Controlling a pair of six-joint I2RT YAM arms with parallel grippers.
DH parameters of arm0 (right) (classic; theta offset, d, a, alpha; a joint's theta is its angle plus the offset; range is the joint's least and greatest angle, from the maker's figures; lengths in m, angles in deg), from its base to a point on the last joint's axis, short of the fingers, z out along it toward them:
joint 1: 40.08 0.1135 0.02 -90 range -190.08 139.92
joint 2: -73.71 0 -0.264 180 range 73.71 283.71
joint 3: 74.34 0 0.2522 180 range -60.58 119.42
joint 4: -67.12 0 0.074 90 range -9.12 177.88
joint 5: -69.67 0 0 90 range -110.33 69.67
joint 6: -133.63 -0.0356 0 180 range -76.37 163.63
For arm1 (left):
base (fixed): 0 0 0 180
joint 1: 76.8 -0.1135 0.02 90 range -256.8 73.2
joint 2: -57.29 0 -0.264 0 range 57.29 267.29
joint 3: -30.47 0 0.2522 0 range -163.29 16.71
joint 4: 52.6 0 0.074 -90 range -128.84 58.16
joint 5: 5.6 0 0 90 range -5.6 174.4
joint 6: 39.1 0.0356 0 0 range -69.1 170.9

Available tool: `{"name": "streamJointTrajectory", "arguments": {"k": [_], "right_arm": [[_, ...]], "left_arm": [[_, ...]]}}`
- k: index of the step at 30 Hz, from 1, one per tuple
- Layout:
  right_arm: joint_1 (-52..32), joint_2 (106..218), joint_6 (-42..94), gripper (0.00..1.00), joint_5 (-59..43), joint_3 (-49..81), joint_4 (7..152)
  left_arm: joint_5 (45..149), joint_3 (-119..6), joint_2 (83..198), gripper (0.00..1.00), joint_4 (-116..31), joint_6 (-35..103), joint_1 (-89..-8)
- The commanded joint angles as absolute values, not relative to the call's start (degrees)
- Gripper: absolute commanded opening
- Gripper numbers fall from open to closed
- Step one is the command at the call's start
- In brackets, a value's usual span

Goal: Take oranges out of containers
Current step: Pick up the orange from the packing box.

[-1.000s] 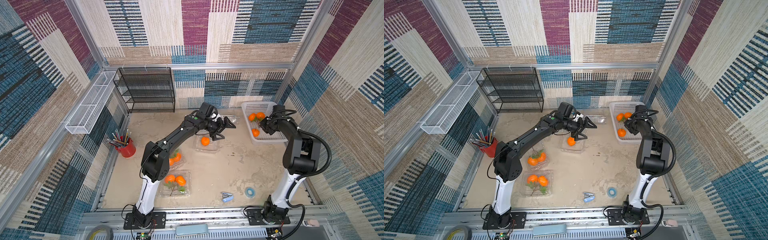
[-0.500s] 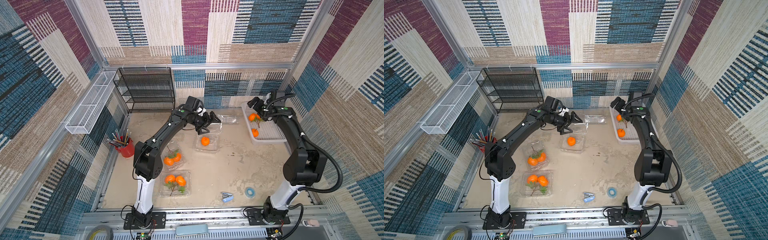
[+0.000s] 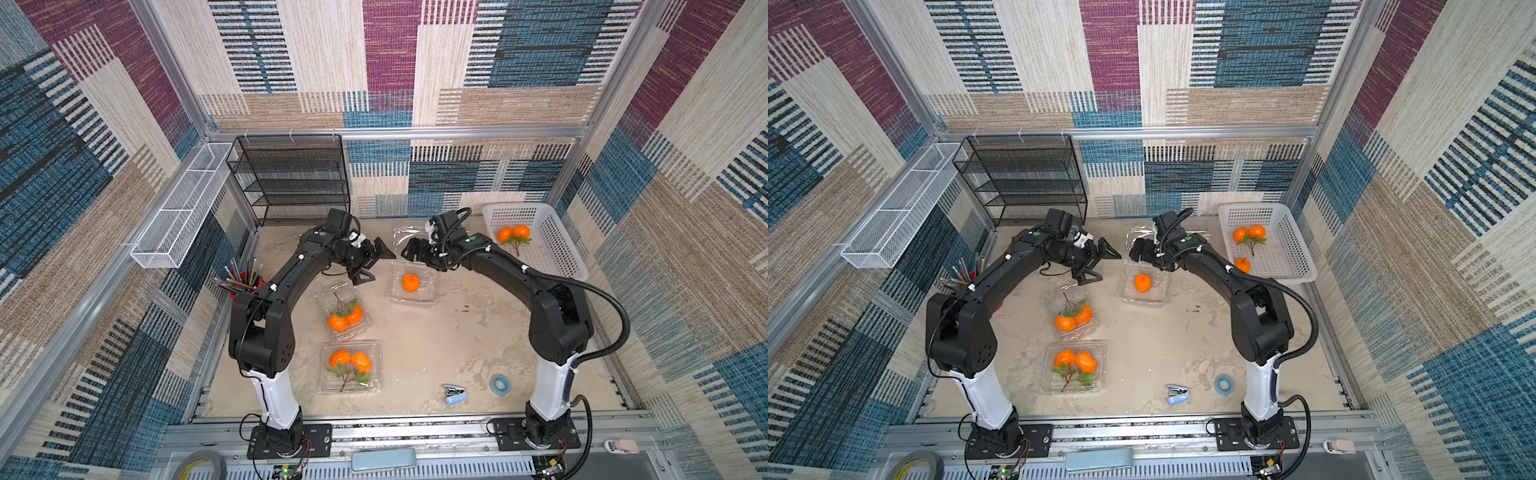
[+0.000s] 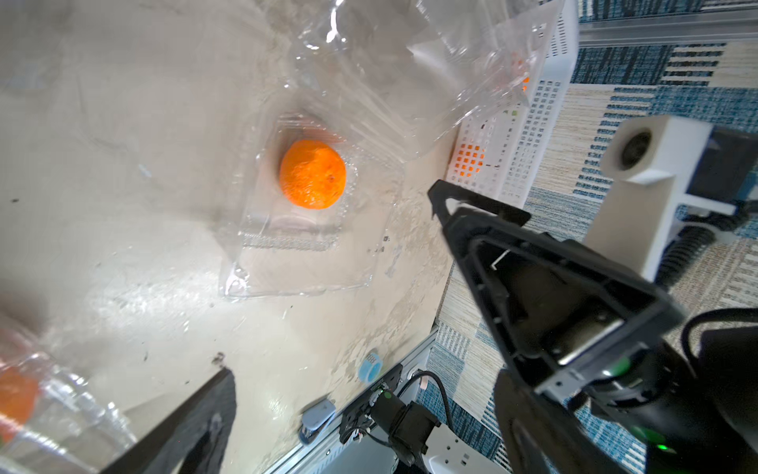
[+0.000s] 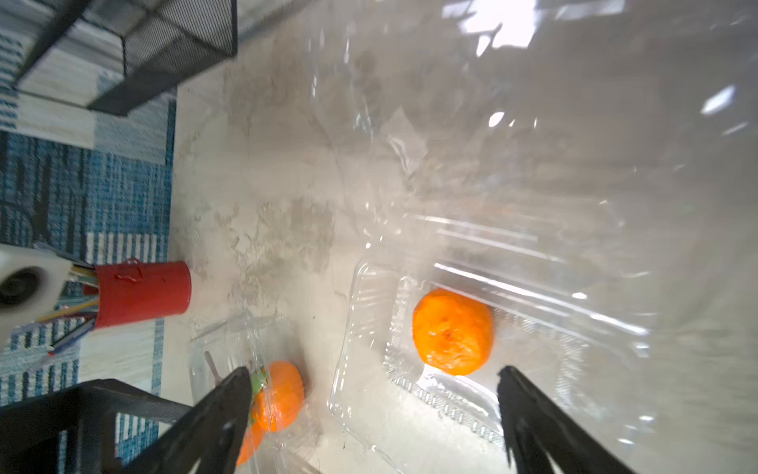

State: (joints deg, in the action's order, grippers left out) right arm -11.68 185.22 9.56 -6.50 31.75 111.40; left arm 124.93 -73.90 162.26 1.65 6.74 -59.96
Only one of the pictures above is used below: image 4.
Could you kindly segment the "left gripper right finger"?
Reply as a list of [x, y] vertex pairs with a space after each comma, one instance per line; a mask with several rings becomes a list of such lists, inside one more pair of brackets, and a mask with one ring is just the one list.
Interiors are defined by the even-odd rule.
[[506, 369], [493, 388], [495, 417], [515, 473], [623, 473], [561, 404], [535, 394]]

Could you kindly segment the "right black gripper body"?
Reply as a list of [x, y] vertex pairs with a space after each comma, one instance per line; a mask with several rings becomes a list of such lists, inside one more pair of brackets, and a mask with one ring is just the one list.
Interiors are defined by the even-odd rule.
[[667, 297], [640, 311], [592, 297], [540, 338], [549, 371], [534, 392], [562, 401], [600, 379], [620, 359], [657, 345], [684, 319], [683, 307]]

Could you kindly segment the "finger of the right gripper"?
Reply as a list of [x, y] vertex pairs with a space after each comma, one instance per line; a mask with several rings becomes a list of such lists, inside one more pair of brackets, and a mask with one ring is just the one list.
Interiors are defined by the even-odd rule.
[[598, 297], [640, 311], [673, 300], [576, 241], [526, 229], [530, 215], [522, 209], [443, 180], [428, 198], [505, 365], [533, 391], [549, 371], [540, 338], [582, 302]]

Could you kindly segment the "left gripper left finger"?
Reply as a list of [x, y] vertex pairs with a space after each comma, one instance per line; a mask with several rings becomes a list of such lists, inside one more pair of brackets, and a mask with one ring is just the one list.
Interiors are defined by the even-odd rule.
[[221, 369], [106, 473], [218, 473], [237, 414], [236, 381]]

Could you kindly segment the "clear clamshell container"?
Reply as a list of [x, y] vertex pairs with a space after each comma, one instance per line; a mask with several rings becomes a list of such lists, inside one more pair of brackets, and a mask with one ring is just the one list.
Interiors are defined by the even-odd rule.
[[[221, 293], [312, 295], [371, 282], [408, 162], [515, 92], [511, 61], [545, 59], [560, 1], [262, 1], [281, 74], [238, 140]], [[343, 158], [328, 209], [292, 205], [278, 175], [299, 140]]]
[[34, 336], [1, 316], [1, 370], [17, 367], [39, 381], [35, 411], [1, 445], [3, 473], [99, 473], [137, 443], [128, 418], [102, 404], [87, 381], [60, 365]]

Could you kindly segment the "white plastic perforated basket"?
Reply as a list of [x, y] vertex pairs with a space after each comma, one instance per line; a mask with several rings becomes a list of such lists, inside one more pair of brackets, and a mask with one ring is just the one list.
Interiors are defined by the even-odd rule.
[[514, 207], [525, 205], [556, 126], [580, 42], [578, 2], [565, 1], [553, 28], [546, 57], [530, 73], [521, 94], [508, 96], [497, 112], [462, 122], [455, 146], [463, 142], [485, 147], [483, 174], [470, 182], [454, 182], [450, 162], [446, 181]]

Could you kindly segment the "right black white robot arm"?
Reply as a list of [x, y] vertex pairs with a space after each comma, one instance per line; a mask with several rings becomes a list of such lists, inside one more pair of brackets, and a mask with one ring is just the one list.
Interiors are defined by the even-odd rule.
[[505, 366], [493, 400], [517, 473], [618, 473], [570, 405], [587, 399], [647, 445], [651, 473], [753, 473], [756, 451], [663, 334], [683, 319], [659, 286], [529, 214], [447, 183], [428, 191]]

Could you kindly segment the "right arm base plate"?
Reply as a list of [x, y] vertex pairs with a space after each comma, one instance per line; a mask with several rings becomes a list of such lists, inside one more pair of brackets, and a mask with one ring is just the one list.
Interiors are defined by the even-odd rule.
[[341, 444], [347, 444], [359, 428], [368, 427], [372, 403], [382, 391], [390, 390], [394, 392], [397, 389], [400, 384], [403, 368], [404, 365], [402, 363], [397, 363], [343, 410], [339, 427], [339, 441]]

